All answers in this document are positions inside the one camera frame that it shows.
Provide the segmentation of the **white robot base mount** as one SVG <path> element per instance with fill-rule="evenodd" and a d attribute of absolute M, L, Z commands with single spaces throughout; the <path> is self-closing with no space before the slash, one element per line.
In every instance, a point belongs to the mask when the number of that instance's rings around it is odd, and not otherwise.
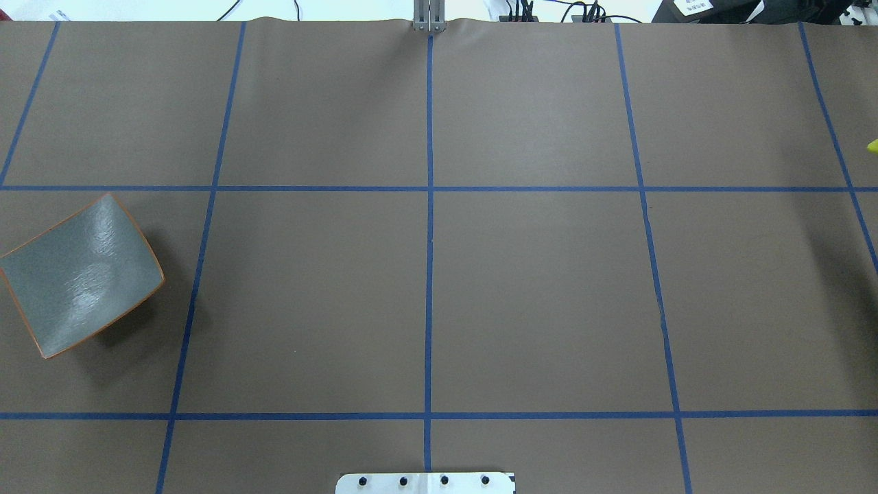
<path fill-rule="evenodd" d="M 514 474 L 504 472 L 345 474 L 335 493 L 515 493 Z"/>

